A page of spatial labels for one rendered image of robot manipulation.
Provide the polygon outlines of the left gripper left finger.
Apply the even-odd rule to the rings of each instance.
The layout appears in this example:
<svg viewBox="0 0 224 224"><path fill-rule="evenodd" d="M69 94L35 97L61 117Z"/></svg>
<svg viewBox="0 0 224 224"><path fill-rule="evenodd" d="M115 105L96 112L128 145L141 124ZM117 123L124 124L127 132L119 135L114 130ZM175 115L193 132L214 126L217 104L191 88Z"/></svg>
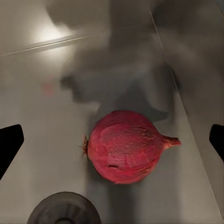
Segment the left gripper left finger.
<svg viewBox="0 0 224 224"><path fill-rule="evenodd" d="M20 124L0 129L0 180L24 142Z"/></svg>

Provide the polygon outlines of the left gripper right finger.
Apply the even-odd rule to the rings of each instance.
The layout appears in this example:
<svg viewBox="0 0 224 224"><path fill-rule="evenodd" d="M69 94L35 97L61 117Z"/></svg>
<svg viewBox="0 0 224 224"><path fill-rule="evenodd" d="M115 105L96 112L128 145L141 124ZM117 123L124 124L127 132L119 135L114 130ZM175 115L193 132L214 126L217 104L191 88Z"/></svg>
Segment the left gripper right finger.
<svg viewBox="0 0 224 224"><path fill-rule="evenodd" d="M213 124L209 141L224 161L224 126Z"/></svg>

